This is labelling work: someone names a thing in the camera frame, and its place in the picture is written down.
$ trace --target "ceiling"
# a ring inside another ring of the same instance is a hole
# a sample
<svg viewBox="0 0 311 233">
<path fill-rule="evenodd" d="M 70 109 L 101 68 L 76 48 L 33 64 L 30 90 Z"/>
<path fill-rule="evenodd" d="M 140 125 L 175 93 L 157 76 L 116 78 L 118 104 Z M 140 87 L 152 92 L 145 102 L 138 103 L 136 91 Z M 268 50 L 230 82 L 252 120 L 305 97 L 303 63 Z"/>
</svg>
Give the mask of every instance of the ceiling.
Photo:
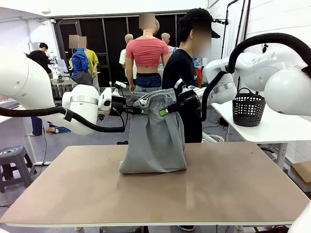
<svg viewBox="0 0 311 233">
<path fill-rule="evenodd" d="M 9 9 L 5 7 L 0 7 L 0 21 L 9 21 L 11 19 L 22 17 L 22 18 L 38 18 L 42 17 L 41 15 L 18 11 L 14 9 Z"/>
</svg>

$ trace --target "gray stool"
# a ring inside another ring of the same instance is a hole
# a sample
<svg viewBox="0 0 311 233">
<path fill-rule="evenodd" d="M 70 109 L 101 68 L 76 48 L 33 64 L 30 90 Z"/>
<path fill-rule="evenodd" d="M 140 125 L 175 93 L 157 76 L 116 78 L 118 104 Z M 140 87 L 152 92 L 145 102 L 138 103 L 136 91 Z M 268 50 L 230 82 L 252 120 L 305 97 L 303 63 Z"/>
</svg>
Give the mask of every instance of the gray stool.
<svg viewBox="0 0 311 233">
<path fill-rule="evenodd" d="M 5 192 L 5 187 L 17 183 L 24 183 L 27 188 L 32 182 L 32 175 L 36 173 L 35 167 L 23 146 L 9 147 L 0 150 L 0 192 Z M 15 179 L 13 171 L 18 170 L 20 178 Z"/>
</svg>

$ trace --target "black cap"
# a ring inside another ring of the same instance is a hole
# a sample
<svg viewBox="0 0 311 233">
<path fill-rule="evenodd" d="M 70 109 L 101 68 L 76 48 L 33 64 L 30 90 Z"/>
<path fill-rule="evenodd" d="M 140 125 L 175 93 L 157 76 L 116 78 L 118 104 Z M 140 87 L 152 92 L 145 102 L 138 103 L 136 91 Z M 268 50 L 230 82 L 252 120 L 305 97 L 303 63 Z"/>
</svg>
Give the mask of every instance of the black cap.
<svg viewBox="0 0 311 233">
<path fill-rule="evenodd" d="M 215 31 L 212 30 L 211 24 L 213 22 L 213 17 L 210 15 L 210 13 L 202 8 L 195 8 L 192 10 L 189 10 L 184 17 L 180 19 L 181 25 L 187 25 L 191 24 L 192 26 L 194 24 L 200 24 L 201 26 L 206 26 L 207 29 L 211 30 L 211 36 L 212 38 L 220 38 L 220 35 L 218 35 Z"/>
</svg>

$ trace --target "floor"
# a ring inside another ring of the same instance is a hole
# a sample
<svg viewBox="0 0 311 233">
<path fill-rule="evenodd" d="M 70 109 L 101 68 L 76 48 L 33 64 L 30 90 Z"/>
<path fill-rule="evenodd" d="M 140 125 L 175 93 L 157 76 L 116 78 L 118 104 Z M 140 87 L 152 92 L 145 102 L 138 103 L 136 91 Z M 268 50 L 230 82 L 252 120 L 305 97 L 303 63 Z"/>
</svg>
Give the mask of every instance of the floor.
<svg viewBox="0 0 311 233">
<path fill-rule="evenodd" d="M 203 124 L 203 131 L 205 133 L 217 134 L 225 137 L 227 127 L 219 126 L 217 120 L 219 115 L 213 109 L 208 109 L 208 119 Z M 104 126 L 119 126 L 121 121 L 118 117 L 109 116 L 101 123 Z M 47 148 L 45 147 L 44 135 L 32 137 L 32 144 L 38 161 L 53 161 L 59 153 L 61 153 L 67 146 L 72 145 L 115 145 L 119 141 L 129 139 L 129 127 L 127 125 L 124 133 L 99 133 L 94 132 L 87 136 L 77 135 L 74 133 L 65 134 L 50 134 L 46 133 Z M 32 131 L 31 120 L 27 119 L 27 130 Z M 23 120 L 21 118 L 12 118 L 9 121 L 0 124 L 0 148 L 26 145 L 25 134 L 23 128 Z M 0 193 L 0 205 L 8 205 L 14 202 L 25 190 L 23 184 L 13 185 L 6 188 L 6 193 Z M 0 216 L 2 216 L 6 207 L 0 207 Z M 17 228 L 1 225 L 0 228 L 7 230 L 10 233 L 74 233 L 73 228 Z M 151 233 L 182 233 L 176 226 L 163 226 L 163 227 L 149 227 Z M 85 233 L 98 233 L 99 228 L 85 228 Z M 215 226 L 198 226 L 195 233 L 216 233 Z M 217 233 L 232 233 L 233 227 L 219 226 Z"/>
</svg>

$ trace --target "green clip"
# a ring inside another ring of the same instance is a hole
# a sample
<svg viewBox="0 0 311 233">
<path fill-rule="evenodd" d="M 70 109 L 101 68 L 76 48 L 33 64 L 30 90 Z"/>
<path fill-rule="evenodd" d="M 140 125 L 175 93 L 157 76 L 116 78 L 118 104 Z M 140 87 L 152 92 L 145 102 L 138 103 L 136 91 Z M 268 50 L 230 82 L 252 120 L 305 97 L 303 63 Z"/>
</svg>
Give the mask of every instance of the green clip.
<svg viewBox="0 0 311 233">
<path fill-rule="evenodd" d="M 167 109 L 163 109 L 163 110 L 159 111 L 159 114 L 161 117 L 167 115 L 168 113 L 169 113 L 169 111 Z"/>
</svg>

